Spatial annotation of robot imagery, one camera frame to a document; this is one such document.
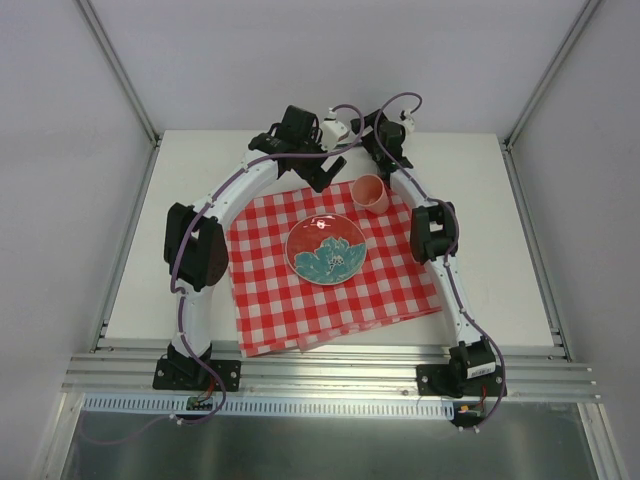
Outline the red white checkered cloth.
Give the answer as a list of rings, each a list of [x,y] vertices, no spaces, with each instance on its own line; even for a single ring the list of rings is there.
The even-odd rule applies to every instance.
[[[330,339],[433,314],[440,309],[426,268],[409,247],[410,209],[396,194],[381,215],[358,207],[351,185],[321,194],[310,188],[251,201],[227,234],[229,273],[242,354],[306,349]],[[366,239],[367,257],[354,277],[334,286],[298,277],[285,242],[299,221],[335,213],[352,220]]]

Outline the salmon pink plastic cup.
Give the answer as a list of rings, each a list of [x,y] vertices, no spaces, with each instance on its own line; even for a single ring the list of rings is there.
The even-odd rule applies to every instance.
[[[351,186],[353,202],[375,215],[381,215],[389,208],[389,197],[382,179],[374,174],[365,174]]]

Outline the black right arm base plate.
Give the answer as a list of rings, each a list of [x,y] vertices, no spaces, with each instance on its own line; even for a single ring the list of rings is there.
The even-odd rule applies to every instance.
[[[444,396],[454,399],[462,397],[497,397],[506,388],[503,369],[494,373],[462,380],[445,364],[420,364],[415,368],[416,384],[421,396]]]

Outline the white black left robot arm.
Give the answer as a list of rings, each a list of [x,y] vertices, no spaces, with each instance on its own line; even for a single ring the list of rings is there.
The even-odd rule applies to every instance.
[[[290,105],[281,121],[250,140],[241,164],[202,199],[174,204],[167,214],[164,261],[177,300],[177,328],[167,357],[179,359],[176,377],[188,388],[203,386],[210,375],[209,315],[212,291],[225,274],[229,253],[225,232],[262,190],[293,171],[321,193],[346,165],[337,145],[349,129],[337,119],[346,104],[324,119]]]

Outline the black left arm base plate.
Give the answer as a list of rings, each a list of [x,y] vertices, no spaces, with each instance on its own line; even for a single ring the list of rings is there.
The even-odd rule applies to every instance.
[[[239,390],[242,366],[239,360],[212,359],[208,365],[222,380],[228,392]],[[206,391],[212,379],[210,373],[191,358],[184,365],[171,362],[168,358],[161,358],[156,364],[152,388],[154,390]]]

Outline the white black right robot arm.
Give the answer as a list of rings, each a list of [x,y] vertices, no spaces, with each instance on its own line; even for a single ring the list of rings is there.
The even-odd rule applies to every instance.
[[[410,207],[409,245],[415,262],[425,266],[433,281],[453,345],[447,381],[456,393],[467,395],[484,376],[504,376],[503,358],[489,335],[477,325],[461,286],[457,251],[459,223],[452,203],[428,195],[403,155],[408,128],[390,121],[378,109],[365,118],[371,132],[363,145],[389,189]]]

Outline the red teal ceramic plate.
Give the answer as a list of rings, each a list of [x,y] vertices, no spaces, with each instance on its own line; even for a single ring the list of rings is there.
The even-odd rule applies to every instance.
[[[294,273],[314,285],[339,285],[362,269],[367,245],[361,229],[335,213],[311,215],[296,223],[285,242]]]

